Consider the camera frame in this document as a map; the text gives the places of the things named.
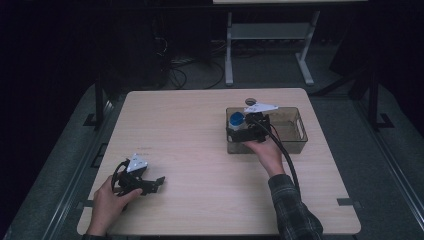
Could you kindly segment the black metal post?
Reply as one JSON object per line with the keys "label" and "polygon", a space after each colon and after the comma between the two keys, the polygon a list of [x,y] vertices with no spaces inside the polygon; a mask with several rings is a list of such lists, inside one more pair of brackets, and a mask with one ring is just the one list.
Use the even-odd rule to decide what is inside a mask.
{"label": "black metal post", "polygon": [[383,128],[394,127],[387,114],[378,113],[378,93],[378,75],[375,71],[372,71],[369,80],[368,122],[370,123],[372,129],[376,132]]}
{"label": "black metal post", "polygon": [[104,119],[104,101],[103,101],[103,84],[102,77],[98,75],[94,84],[95,90],[95,112],[87,115],[84,126],[91,126],[97,131],[103,122]]}

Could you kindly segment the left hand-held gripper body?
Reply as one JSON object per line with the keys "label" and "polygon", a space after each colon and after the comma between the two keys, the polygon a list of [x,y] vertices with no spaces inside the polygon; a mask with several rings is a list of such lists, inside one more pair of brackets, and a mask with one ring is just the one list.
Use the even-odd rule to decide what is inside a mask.
{"label": "left hand-held gripper body", "polygon": [[143,195],[148,194],[149,182],[142,179],[147,166],[137,154],[121,162],[116,168],[117,195],[124,196],[135,189],[141,189]]}

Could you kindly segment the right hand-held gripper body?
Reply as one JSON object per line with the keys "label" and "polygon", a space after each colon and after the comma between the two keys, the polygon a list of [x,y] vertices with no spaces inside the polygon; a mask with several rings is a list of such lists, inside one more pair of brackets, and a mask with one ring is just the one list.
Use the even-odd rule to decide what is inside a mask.
{"label": "right hand-held gripper body", "polygon": [[270,117],[268,111],[277,110],[278,106],[264,103],[254,103],[244,108],[245,129],[243,141],[264,142],[271,134]]}

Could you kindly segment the grey metal desk frame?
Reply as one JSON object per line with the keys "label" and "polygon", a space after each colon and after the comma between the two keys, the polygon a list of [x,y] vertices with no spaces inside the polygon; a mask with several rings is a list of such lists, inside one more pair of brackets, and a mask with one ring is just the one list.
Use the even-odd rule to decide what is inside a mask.
{"label": "grey metal desk frame", "polygon": [[234,40],[303,40],[303,49],[295,54],[298,67],[304,82],[308,86],[314,80],[306,63],[306,56],[314,36],[320,16],[319,11],[312,14],[309,22],[295,23],[234,23],[233,14],[227,14],[226,54],[225,54],[225,83],[234,84],[232,64],[232,42]]}

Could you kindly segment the person's right hand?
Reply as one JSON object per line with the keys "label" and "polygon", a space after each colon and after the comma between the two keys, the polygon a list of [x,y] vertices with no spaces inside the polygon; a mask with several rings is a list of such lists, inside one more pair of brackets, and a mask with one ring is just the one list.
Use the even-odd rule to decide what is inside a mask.
{"label": "person's right hand", "polygon": [[269,177],[284,174],[282,153],[272,139],[264,142],[247,141],[244,145],[252,150],[258,157]]}

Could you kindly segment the white bottle with blue cap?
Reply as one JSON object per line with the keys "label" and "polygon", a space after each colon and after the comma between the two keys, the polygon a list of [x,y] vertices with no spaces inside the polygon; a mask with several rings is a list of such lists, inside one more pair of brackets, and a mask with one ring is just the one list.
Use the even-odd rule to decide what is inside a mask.
{"label": "white bottle with blue cap", "polygon": [[241,112],[233,113],[228,120],[228,128],[234,131],[246,128],[245,116]]}

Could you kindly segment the person's left hand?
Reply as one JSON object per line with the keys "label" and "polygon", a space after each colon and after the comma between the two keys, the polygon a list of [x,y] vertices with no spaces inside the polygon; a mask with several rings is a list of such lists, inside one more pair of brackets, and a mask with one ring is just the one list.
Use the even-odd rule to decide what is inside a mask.
{"label": "person's left hand", "polygon": [[112,177],[109,176],[94,193],[92,216],[84,237],[105,238],[124,207],[143,192],[142,189],[135,189],[124,196],[117,196],[113,192],[111,181]]}

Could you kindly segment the metal frame rail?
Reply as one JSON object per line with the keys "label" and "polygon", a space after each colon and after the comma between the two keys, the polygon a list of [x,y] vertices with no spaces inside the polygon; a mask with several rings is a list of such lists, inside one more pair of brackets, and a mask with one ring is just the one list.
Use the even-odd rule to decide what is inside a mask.
{"label": "metal frame rail", "polygon": [[367,109],[364,105],[360,101],[354,101],[353,105],[382,153],[388,170],[394,178],[397,188],[408,205],[414,219],[424,232],[424,203],[408,181],[393,151],[381,135],[381,129],[385,126],[385,123],[381,123],[380,126],[375,127],[368,119]]}
{"label": "metal frame rail", "polygon": [[108,100],[103,109],[104,120],[99,127],[85,126],[91,110],[90,104],[81,103],[77,112],[59,138],[49,166],[44,168],[50,176],[44,182],[53,186],[49,193],[55,197],[52,215],[42,231],[41,240],[79,240],[77,226],[85,204],[89,202],[94,180],[102,163],[113,129],[117,122],[123,100]]}

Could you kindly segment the brown translucent plastic bin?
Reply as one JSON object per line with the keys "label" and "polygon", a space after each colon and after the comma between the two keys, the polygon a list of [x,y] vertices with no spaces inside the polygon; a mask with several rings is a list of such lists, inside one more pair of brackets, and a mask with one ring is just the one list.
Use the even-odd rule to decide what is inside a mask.
{"label": "brown translucent plastic bin", "polygon": [[[235,112],[244,114],[244,108],[231,107],[226,109],[226,137],[228,120]],[[299,110],[296,107],[281,107],[274,111],[268,111],[270,117],[271,132],[275,131],[275,137],[282,143],[289,154],[300,154],[308,141]],[[252,154],[253,151],[244,145],[244,142],[228,142],[229,154]]]}

